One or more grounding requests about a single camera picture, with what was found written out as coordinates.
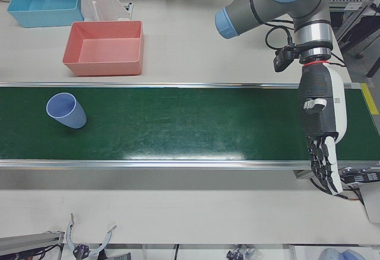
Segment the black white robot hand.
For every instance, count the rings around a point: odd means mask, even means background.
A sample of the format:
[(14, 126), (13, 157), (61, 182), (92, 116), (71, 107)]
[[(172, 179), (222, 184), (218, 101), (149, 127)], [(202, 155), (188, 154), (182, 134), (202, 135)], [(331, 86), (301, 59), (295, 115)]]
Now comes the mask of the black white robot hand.
[(339, 195), (336, 144), (347, 130), (344, 83), (328, 64), (309, 63), (302, 67), (297, 95), (311, 169), (326, 193)]

